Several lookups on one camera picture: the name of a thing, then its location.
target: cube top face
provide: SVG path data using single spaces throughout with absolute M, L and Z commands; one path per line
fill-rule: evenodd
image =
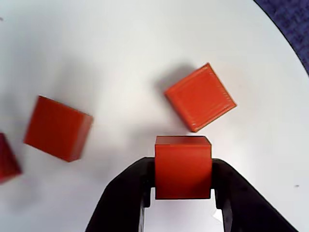
M 156 145 L 211 146 L 205 136 L 157 136 Z
M 236 106 L 210 64 L 170 87 L 165 95 L 193 132 Z
M 211 144 L 205 137 L 158 136 L 154 160 L 156 199 L 210 197 Z
M 39 96 L 24 143 L 65 161 L 79 158 L 92 116 Z

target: blue carpet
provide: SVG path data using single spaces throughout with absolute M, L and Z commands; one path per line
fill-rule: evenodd
M 309 73 L 309 0 L 255 0 L 277 25 Z

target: cube face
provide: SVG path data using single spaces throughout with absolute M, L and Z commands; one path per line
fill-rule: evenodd
M 4 136 L 0 133 L 0 183 L 21 174 L 21 169 Z
M 236 107 L 210 64 L 170 87 L 165 95 L 193 132 Z
M 65 161 L 80 158 L 93 118 L 39 96 L 24 143 Z
M 211 144 L 203 136 L 157 136 L 156 199 L 208 199 Z

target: red block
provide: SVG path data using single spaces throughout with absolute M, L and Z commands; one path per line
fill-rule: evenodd
M 93 118 L 39 96 L 24 143 L 67 162 L 81 156 Z
M 192 132 L 236 106 L 210 64 L 170 87 L 165 95 Z
M 3 183 L 16 175 L 21 174 L 20 167 L 16 162 L 6 138 L 0 133 L 0 183 Z
M 211 144 L 204 136 L 157 136 L 155 198 L 208 199 Z

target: wooden block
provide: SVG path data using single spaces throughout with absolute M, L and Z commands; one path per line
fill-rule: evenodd
M 0 133 L 0 183 L 21 174 L 21 169 L 15 159 L 6 138 Z
M 211 144 L 204 136 L 157 136 L 155 198 L 208 199 Z
M 170 87 L 165 95 L 192 132 L 236 107 L 210 64 Z
M 39 96 L 24 143 L 67 162 L 81 156 L 93 118 Z

